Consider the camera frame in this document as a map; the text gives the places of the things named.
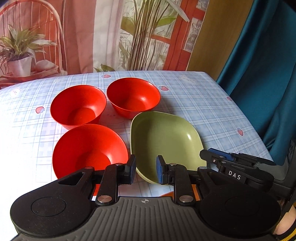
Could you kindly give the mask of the person's hand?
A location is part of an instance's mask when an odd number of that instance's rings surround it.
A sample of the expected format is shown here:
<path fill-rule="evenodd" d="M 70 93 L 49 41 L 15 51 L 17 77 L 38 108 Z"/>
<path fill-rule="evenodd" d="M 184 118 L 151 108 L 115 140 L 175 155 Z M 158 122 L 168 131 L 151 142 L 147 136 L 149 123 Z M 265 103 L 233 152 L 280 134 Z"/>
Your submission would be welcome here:
<path fill-rule="evenodd" d="M 282 235 L 285 233 L 295 222 L 296 210 L 292 205 L 289 212 L 286 212 L 279 224 L 276 226 L 273 234 L 274 235 Z"/>

